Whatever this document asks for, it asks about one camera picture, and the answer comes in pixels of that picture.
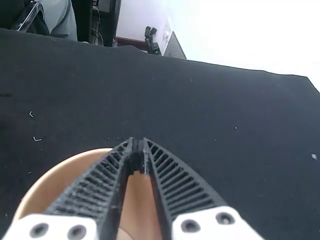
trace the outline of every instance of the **screw hole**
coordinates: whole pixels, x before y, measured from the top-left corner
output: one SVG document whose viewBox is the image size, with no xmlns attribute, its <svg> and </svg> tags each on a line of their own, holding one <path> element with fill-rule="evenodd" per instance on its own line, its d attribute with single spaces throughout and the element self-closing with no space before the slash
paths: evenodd
<svg viewBox="0 0 320 240">
<path fill-rule="evenodd" d="M 49 225 L 47 223 L 39 223 L 31 229 L 30 236 L 33 239 L 40 238 L 47 233 L 48 229 Z"/>
<path fill-rule="evenodd" d="M 200 231 L 201 227 L 195 220 L 188 219 L 182 222 L 181 229 L 185 233 L 196 233 Z"/>
<path fill-rule="evenodd" d="M 76 225 L 70 228 L 67 237 L 69 240 L 81 240 L 87 234 L 87 229 L 83 225 Z"/>
<path fill-rule="evenodd" d="M 236 222 L 234 217 L 227 212 L 221 212 L 217 214 L 215 218 L 217 222 L 221 225 L 231 225 Z"/>
</svg>

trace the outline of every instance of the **wooden baseboard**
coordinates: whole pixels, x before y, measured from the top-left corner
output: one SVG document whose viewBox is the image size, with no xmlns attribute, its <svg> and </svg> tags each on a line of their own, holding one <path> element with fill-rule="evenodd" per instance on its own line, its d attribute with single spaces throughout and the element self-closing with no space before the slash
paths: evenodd
<svg viewBox="0 0 320 240">
<path fill-rule="evenodd" d="M 124 37 L 116 37 L 115 40 L 117 41 L 117 46 L 134 46 L 137 49 L 142 51 L 147 51 L 147 45 L 144 41 L 124 38 Z"/>
</svg>

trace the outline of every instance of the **paper cup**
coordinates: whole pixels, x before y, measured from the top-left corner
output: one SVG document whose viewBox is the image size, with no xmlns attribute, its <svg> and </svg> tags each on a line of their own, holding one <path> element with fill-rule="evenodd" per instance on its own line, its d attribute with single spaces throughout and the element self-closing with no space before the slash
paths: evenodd
<svg viewBox="0 0 320 240">
<path fill-rule="evenodd" d="M 72 156 L 42 175 L 22 198 L 12 222 L 43 213 L 77 177 L 112 148 L 100 148 Z M 122 207 L 117 240 L 161 240 L 150 177 L 130 176 Z"/>
</svg>

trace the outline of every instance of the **chair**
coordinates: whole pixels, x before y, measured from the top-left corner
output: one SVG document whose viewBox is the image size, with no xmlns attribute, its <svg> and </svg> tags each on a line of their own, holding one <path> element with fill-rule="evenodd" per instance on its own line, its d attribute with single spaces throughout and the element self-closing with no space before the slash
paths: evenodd
<svg viewBox="0 0 320 240">
<path fill-rule="evenodd" d="M 39 1 L 30 1 L 11 29 L 19 32 L 48 36 L 50 33 L 44 20 L 44 9 L 42 4 Z"/>
</svg>

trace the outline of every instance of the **cable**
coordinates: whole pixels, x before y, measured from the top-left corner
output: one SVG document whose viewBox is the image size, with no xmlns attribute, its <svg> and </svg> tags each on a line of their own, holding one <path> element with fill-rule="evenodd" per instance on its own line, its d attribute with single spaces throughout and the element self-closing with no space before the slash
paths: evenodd
<svg viewBox="0 0 320 240">
<path fill-rule="evenodd" d="M 102 45 L 104 45 L 104 38 L 102 37 L 101 33 L 100 33 L 100 22 L 101 22 L 101 15 L 100 15 L 100 10 L 98 7 L 96 6 L 92 6 L 92 8 L 94 10 L 96 10 L 98 12 L 98 16 L 99 16 L 99 21 L 98 21 L 98 30 L 94 29 L 94 28 L 91 28 L 92 31 L 98 33 L 98 35 L 100 36 L 100 39 L 102 41 Z"/>
<path fill-rule="evenodd" d="M 103 45 L 104 44 L 104 38 L 102 37 L 101 33 L 98 30 L 93 29 L 93 28 L 91 28 L 91 30 L 96 32 L 100 36 L 100 39 L 101 39 L 102 45 Z"/>
</svg>

